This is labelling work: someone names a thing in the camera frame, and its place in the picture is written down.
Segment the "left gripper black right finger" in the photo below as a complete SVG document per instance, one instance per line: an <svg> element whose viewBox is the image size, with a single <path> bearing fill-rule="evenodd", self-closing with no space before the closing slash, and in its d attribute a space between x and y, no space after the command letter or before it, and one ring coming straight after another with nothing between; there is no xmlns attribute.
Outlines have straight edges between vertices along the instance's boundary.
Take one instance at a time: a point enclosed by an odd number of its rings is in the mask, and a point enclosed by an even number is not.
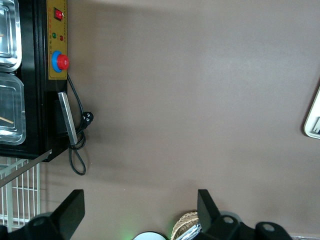
<svg viewBox="0 0 320 240"><path fill-rule="evenodd" d="M230 211L220 211L206 189L197 192L198 240L291 240L279 224L260 221L254 228Z"/></svg>

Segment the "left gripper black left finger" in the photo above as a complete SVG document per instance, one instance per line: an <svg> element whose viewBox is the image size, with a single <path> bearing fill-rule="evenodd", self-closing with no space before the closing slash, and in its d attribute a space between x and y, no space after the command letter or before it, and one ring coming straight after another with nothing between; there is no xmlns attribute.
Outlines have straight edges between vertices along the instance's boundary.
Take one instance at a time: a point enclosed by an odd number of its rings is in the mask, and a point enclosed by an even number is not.
<svg viewBox="0 0 320 240"><path fill-rule="evenodd" d="M0 226L2 240L69 240L85 216L82 189L73 190L53 211L37 215L22 228L9 232Z"/></svg>

